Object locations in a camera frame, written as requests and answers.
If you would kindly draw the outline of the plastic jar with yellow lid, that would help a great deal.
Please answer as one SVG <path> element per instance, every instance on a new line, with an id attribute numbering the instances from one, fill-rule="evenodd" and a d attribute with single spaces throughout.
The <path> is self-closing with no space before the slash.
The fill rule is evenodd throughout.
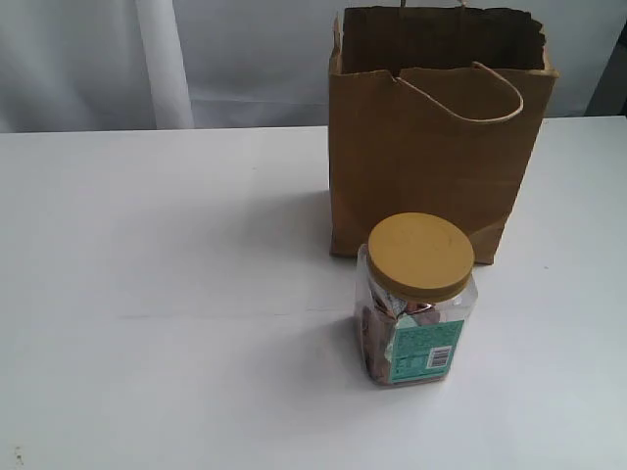
<path id="1" fill-rule="evenodd" d="M 466 235 L 436 215 L 378 222 L 358 252 L 355 319 L 364 371 L 386 387 L 438 381 L 451 368 L 478 291 Z"/>

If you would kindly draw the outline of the white backdrop curtain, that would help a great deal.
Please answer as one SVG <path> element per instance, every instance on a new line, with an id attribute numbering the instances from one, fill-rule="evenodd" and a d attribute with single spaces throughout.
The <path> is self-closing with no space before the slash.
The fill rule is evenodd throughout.
<path id="1" fill-rule="evenodd" d="M 340 73 L 556 71 L 595 106 L 622 1 L 5 1 L 5 133 L 319 125 Z"/>

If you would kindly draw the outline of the brown paper bag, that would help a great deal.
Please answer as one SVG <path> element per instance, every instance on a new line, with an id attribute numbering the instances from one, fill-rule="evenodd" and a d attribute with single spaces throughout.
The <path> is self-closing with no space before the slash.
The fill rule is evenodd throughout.
<path id="1" fill-rule="evenodd" d="M 531 14 L 354 7 L 329 61 L 330 251 L 400 212 L 445 218 L 493 262 L 557 80 Z"/>

